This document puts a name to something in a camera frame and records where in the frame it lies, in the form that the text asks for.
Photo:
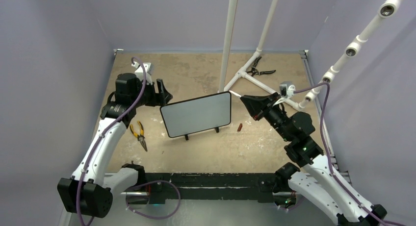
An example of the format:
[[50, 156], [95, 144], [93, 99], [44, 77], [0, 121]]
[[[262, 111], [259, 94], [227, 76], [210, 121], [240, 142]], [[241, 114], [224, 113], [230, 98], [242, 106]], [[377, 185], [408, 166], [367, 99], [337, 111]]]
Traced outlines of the white whiteboard marker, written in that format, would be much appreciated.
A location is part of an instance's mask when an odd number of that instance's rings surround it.
[[234, 96], [236, 96], [236, 97], [238, 97], [238, 98], [240, 98], [240, 97], [242, 97], [242, 95], [240, 95], [240, 94], [238, 94], [238, 93], [236, 93], [236, 92], [234, 92], [234, 91], [229, 91], [232, 95], [234, 95]]

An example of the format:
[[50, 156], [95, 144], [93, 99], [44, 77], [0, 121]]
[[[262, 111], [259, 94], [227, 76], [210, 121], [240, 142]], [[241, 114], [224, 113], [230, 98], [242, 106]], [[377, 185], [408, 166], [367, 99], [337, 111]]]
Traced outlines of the red-brown marker cap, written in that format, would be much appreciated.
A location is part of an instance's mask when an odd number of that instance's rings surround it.
[[241, 132], [242, 127], [243, 127], [243, 124], [242, 124], [242, 123], [240, 123], [240, 124], [239, 124], [239, 126], [238, 126], [238, 128], [237, 128], [237, 132]]

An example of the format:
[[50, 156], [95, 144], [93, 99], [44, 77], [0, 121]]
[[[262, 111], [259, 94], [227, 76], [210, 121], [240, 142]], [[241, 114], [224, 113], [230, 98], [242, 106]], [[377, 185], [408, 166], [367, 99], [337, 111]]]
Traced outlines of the black-framed small whiteboard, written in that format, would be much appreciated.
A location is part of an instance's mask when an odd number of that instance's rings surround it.
[[177, 138], [227, 126], [232, 119], [232, 95], [221, 92], [162, 106], [160, 113], [168, 137]]

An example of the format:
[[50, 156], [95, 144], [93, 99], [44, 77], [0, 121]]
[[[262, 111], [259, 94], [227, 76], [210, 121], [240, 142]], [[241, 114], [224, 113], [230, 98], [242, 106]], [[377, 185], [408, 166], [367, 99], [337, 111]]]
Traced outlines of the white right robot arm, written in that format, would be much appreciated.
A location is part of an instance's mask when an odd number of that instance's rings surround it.
[[380, 204], [361, 196], [336, 170], [318, 143], [311, 116], [296, 112], [288, 116], [277, 105], [280, 95], [244, 95], [240, 100], [255, 121], [265, 119], [288, 144], [284, 147], [291, 160], [275, 172], [273, 190], [293, 190], [319, 208], [337, 226], [380, 226], [387, 214]]

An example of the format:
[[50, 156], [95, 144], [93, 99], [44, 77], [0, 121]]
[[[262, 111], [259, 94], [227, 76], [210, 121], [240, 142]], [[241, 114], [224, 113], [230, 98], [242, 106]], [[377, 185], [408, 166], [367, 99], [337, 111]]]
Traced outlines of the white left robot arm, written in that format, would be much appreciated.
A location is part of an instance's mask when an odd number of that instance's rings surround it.
[[111, 177], [105, 173], [121, 137], [128, 130], [136, 109], [140, 106], [163, 106], [173, 98], [162, 79], [134, 73], [119, 74], [115, 91], [103, 106], [98, 130], [83, 160], [70, 178], [61, 178], [57, 190], [67, 212], [95, 218], [105, 217], [115, 196], [131, 188], [141, 191], [146, 186], [144, 167], [124, 164]]

